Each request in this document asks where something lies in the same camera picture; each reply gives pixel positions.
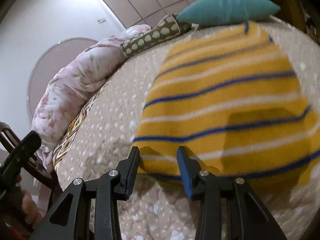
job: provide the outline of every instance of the wall outlet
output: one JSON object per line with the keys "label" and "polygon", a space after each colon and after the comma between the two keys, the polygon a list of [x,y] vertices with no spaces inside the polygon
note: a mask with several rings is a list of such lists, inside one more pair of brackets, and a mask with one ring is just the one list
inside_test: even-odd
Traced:
{"label": "wall outlet", "polygon": [[104,23],[106,21],[106,19],[105,18],[102,18],[102,19],[99,19],[98,20],[98,23]]}

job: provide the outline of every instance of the teal pillow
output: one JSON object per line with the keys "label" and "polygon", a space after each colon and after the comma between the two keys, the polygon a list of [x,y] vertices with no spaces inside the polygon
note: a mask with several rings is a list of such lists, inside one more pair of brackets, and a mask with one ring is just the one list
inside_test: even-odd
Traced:
{"label": "teal pillow", "polygon": [[279,10],[280,7],[270,0],[197,0],[179,13],[177,19],[217,26],[262,20]]}

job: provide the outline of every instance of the bed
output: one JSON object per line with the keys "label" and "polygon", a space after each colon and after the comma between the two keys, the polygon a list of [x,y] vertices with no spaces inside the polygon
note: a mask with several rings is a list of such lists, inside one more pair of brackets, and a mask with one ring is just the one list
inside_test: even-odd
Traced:
{"label": "bed", "polygon": [[[302,92],[320,111],[320,48],[308,36],[276,18],[260,23],[284,51],[297,72]],[[73,179],[99,178],[116,168],[131,149],[146,95],[173,44],[214,35],[232,26],[192,30],[128,59],[85,104],[55,148],[53,165],[61,188]],[[260,195],[290,240],[300,239],[320,208],[320,164],[309,183]],[[181,184],[138,175],[130,200],[119,202],[122,239],[194,239],[199,211]],[[91,210],[93,227],[94,203]]]}

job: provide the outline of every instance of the metal screw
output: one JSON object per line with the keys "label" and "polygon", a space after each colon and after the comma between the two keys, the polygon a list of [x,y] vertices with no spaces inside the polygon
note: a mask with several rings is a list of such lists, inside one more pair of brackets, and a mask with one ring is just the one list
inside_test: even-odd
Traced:
{"label": "metal screw", "polygon": [[238,183],[238,184],[244,184],[244,179],[242,179],[242,178],[236,178],[236,183]]}
{"label": "metal screw", "polygon": [[74,181],[73,181],[73,184],[74,185],[79,185],[79,184],[81,184],[82,183],[82,179],[80,179],[80,178],[77,178],[77,179],[75,179]]}
{"label": "metal screw", "polygon": [[118,175],[118,171],[116,171],[116,170],[109,171],[109,175],[111,177],[117,176]]}
{"label": "metal screw", "polygon": [[209,172],[208,171],[206,171],[206,170],[202,170],[202,171],[200,171],[199,172],[199,174],[201,175],[201,176],[208,176],[209,175]]}

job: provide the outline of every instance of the wooden chair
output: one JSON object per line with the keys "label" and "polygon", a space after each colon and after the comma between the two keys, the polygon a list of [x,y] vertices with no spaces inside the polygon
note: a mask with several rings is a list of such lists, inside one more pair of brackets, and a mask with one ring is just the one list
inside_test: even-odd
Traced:
{"label": "wooden chair", "polygon": [[[0,122],[0,143],[9,152],[9,154],[20,143],[18,136],[11,130],[9,125],[4,122]],[[33,155],[23,168],[34,178],[51,189],[51,195],[48,204],[49,209],[54,199],[59,197],[59,195],[62,193],[57,174],[55,171],[51,173],[48,172],[43,167],[42,161],[36,155]]]}

